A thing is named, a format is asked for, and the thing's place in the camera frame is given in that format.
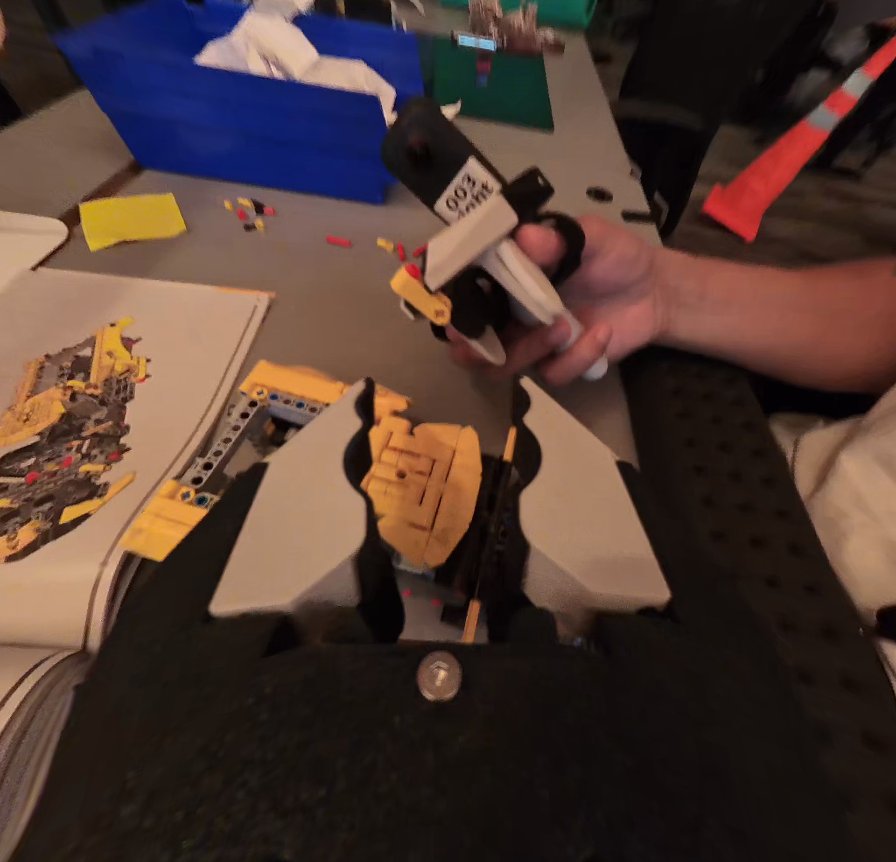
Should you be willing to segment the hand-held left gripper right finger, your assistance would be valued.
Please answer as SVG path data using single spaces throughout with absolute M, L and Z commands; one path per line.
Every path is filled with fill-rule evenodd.
M 488 639 L 541 610 L 586 636 L 605 614 L 659 613 L 671 591 L 621 462 L 529 377 L 512 389 L 515 430 L 488 527 Z

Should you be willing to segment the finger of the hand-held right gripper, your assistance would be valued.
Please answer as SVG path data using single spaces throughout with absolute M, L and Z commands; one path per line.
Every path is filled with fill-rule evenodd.
M 433 293 L 509 238 L 517 227 L 516 210 L 505 196 L 491 196 L 471 213 L 442 229 L 427 244 L 423 283 Z

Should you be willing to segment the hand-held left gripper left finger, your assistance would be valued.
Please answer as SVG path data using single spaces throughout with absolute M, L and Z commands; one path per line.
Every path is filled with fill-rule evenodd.
M 282 614 L 321 633 L 357 614 L 375 642 L 395 643 L 405 609 L 374 506 L 375 382 L 358 380 L 265 462 L 209 603 L 217 620 Z

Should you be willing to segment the small yellow beam piece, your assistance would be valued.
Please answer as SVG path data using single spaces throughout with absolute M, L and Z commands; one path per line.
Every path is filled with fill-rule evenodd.
M 437 327 L 447 327 L 451 322 L 453 306 L 451 300 L 441 292 L 432 292 L 422 280 L 414 280 L 400 265 L 390 280 L 390 288 L 406 308 L 412 309 L 411 316 L 426 318 Z

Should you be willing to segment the yellow toy brick car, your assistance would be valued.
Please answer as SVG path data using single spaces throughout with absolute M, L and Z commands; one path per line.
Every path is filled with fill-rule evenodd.
M 136 515 L 123 550 L 148 561 L 164 560 L 237 475 L 281 448 L 349 388 L 309 367 L 259 361 L 209 447 Z M 436 634 L 483 644 L 487 619 L 478 598 L 481 550 L 476 544 L 491 517 L 488 508 L 497 500 L 499 467 L 509 463 L 515 429 L 503 458 L 484 457 L 472 427 L 413 425 L 405 416 L 409 406 L 407 397 L 375 386 L 372 466 L 362 480 L 379 534 L 401 572 L 406 634 L 422 635 L 426 625 L 434 624 L 428 603 L 440 616 Z

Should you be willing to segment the person's right hand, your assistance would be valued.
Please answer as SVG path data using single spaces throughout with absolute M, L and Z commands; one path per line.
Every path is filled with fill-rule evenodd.
M 569 324 L 528 326 L 511 319 L 500 341 L 505 363 L 490 364 L 453 328 L 447 350 L 455 364 L 496 377 L 538 373 L 548 385 L 565 386 L 584 377 L 602 357 L 617 363 L 661 335 L 665 315 L 657 295 L 654 247 L 624 226 L 598 215 L 578 218 L 584 246 L 577 271 L 563 281 L 559 294 L 580 323 L 572 339 Z

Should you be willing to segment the dark green box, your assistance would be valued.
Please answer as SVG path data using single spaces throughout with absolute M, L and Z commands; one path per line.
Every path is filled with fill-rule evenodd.
M 543 55 L 465 49 L 449 38 L 419 38 L 425 94 L 458 114 L 507 126 L 554 131 Z

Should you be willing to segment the scattered small brick pieces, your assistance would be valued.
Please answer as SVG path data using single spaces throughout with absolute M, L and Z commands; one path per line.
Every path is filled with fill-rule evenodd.
M 314 254 L 324 249 L 370 252 L 422 263 L 429 246 L 426 228 L 431 224 L 426 220 L 415 227 L 391 206 L 374 209 L 359 203 L 312 203 L 306 199 L 276 203 L 232 194 L 219 196 L 216 202 L 247 235 Z

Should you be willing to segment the black perforated mat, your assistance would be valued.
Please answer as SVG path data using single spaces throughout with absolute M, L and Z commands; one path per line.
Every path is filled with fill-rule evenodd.
M 694 354 L 621 365 L 645 478 L 730 572 L 771 636 L 809 717 L 864 860 L 895 859 L 895 714 L 889 677 L 816 536 L 768 416 L 794 401 L 868 410 L 862 396 L 791 389 Z

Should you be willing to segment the brown rod tool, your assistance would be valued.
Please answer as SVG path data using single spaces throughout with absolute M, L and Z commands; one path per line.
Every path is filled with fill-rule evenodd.
M 468 26 L 450 35 L 458 48 L 517 56 L 566 51 L 566 41 L 555 29 L 539 25 L 539 7 L 529 0 L 519 0 L 518 7 L 508 11 L 501 0 L 468 0 L 468 12 Z

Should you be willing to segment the crumpled white paper bags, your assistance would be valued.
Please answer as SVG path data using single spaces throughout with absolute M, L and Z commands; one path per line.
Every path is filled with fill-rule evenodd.
M 368 95 L 377 98 L 385 123 L 392 125 L 395 87 L 361 59 L 320 53 L 294 23 L 316 1 L 252 0 L 236 27 L 207 43 L 195 64 Z

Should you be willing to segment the blue storage bin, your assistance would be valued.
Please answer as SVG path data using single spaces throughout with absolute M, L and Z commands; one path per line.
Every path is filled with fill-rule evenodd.
M 144 168 L 381 204 L 393 179 L 375 97 L 207 68 L 236 0 L 146 0 L 53 36 Z

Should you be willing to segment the open instruction booklet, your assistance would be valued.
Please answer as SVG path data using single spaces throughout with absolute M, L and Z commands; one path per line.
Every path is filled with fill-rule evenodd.
M 41 267 L 1 299 L 1 814 L 8 860 L 137 564 L 270 298 Z

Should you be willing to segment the person's white shirt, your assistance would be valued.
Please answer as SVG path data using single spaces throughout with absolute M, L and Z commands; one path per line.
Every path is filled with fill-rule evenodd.
M 778 413 L 771 431 L 835 575 L 895 684 L 895 388 L 843 420 Z

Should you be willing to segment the black office chair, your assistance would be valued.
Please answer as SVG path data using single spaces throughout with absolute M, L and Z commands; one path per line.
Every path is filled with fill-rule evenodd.
M 663 240 L 702 162 L 761 67 L 819 0 L 657 0 L 614 117 Z

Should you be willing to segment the yellow paper note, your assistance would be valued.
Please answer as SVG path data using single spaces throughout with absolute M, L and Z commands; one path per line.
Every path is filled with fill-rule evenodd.
M 91 252 L 122 243 L 177 238 L 187 231 L 172 193 L 99 198 L 78 207 Z

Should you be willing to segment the orange traffic cone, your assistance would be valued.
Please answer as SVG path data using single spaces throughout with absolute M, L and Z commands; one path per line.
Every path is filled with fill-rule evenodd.
M 890 37 L 743 172 L 728 184 L 713 186 L 701 213 L 745 243 L 753 242 L 767 209 L 891 68 L 894 57 L 895 39 Z

